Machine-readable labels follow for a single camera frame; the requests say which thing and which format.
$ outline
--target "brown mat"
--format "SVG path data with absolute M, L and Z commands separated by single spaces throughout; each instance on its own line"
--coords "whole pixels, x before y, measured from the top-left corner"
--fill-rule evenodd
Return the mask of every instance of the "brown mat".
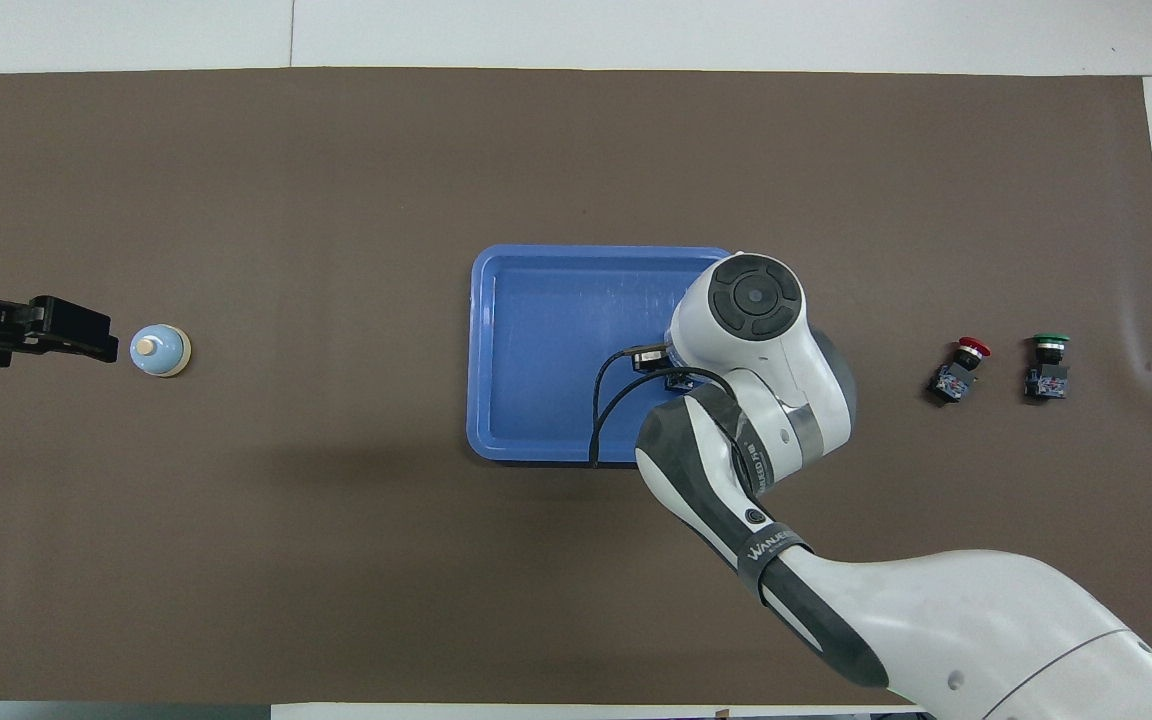
M 0 297 L 197 350 L 172 381 L 0 370 L 0 698 L 890 702 L 632 470 L 468 449 L 468 275 L 497 242 L 786 259 L 861 423 L 773 513 L 842 560 L 1029 553 L 1152 643 L 1138 79 L 45 74 L 0 76 Z M 1020 397 L 1038 331 L 1074 336 L 1062 404 Z M 995 356 L 937 409 L 964 333 Z

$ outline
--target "round black button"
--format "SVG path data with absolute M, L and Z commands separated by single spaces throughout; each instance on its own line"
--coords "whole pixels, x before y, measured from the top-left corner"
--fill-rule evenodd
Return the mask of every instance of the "round black button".
M 767 275 L 741 278 L 733 294 L 736 306 L 750 314 L 767 314 L 781 300 L 781 288 Z

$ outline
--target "blue tray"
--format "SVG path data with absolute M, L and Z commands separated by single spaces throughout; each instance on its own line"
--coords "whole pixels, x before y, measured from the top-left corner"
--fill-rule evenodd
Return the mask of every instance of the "blue tray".
M 607 356 L 660 342 L 717 247 L 494 245 L 470 287 L 467 435 L 488 460 L 584 462 L 594 374 Z M 637 376 L 617 359 L 602 402 Z M 599 456 L 632 462 L 649 410 L 676 393 L 635 389 L 602 429 Z

